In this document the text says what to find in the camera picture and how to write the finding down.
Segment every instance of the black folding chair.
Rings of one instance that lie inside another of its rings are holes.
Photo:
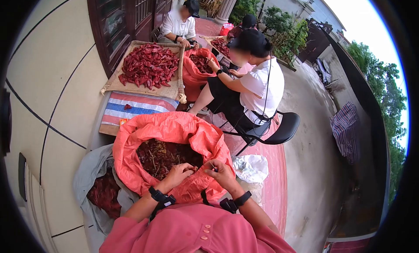
[[[240,155],[240,153],[243,152],[248,146],[256,145],[258,141],[266,145],[279,145],[287,142],[295,135],[298,125],[300,124],[300,116],[293,112],[277,112],[282,115],[281,124],[275,133],[266,140],[261,140],[260,138],[265,134],[266,131],[268,131],[272,120],[249,131],[243,130],[239,125],[236,125],[234,128],[237,133],[223,131],[229,135],[241,136],[242,139],[247,143],[244,148],[242,148],[236,154],[236,156]]]

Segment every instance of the striped bag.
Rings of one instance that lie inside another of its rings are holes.
[[[132,119],[136,115],[176,111],[179,101],[171,98],[113,91],[102,117],[102,124],[119,126],[119,120]]]
[[[348,101],[334,117],[330,118],[333,136],[339,151],[350,165],[359,161],[359,117],[357,107]]]

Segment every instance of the dried red chili pepper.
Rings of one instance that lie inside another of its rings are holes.
[[[230,50],[227,47],[227,42],[223,38],[214,39],[211,41],[211,44],[225,57],[230,58]]]
[[[208,74],[212,74],[214,72],[212,71],[211,67],[208,66],[209,60],[206,57],[191,54],[189,58],[198,68],[199,72]]]
[[[106,174],[95,180],[87,198],[93,205],[103,209],[110,218],[117,219],[121,215],[121,205],[117,200],[120,189],[113,177],[112,168],[108,167]]]
[[[152,87],[161,88],[171,80],[174,72],[178,69],[179,58],[168,48],[156,44],[144,44],[135,47],[124,58],[119,81],[125,86],[135,83],[138,87],[144,84],[152,90]]]
[[[165,87],[171,87],[168,83],[166,83],[165,81],[161,81],[160,82],[161,85],[165,86]]]
[[[144,170],[158,180],[163,180],[174,165],[189,163],[197,171],[203,164],[202,155],[191,145],[149,139],[141,143],[137,155]]]

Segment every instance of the hand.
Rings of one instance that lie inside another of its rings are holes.
[[[185,38],[182,39],[181,44],[184,44],[186,48],[191,47],[191,43],[189,43],[189,41],[187,41]]]
[[[217,72],[220,67],[217,66],[217,63],[214,61],[213,58],[210,58],[208,61],[208,66],[212,69],[212,71]]]
[[[217,168],[218,172],[213,171],[211,163]],[[203,165],[204,172],[213,177],[222,188],[228,191],[233,198],[241,197],[245,192],[240,184],[236,181],[231,168],[219,160],[210,160]]]
[[[243,76],[243,74],[240,74],[239,72],[237,72],[234,69],[229,69],[228,72],[230,72],[230,74],[232,74],[233,76],[235,76],[236,78],[241,78]]]
[[[174,187],[179,186],[182,181],[192,175],[194,171],[192,170],[194,167],[189,163],[183,163],[179,165],[173,166],[167,176],[160,181],[159,184],[155,187],[155,189],[160,190],[161,193],[166,194]]]

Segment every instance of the pink shirt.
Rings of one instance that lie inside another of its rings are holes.
[[[200,248],[209,253],[295,253],[268,227],[254,231],[242,215],[201,203],[169,206],[150,224],[120,217],[99,252],[192,253]]]

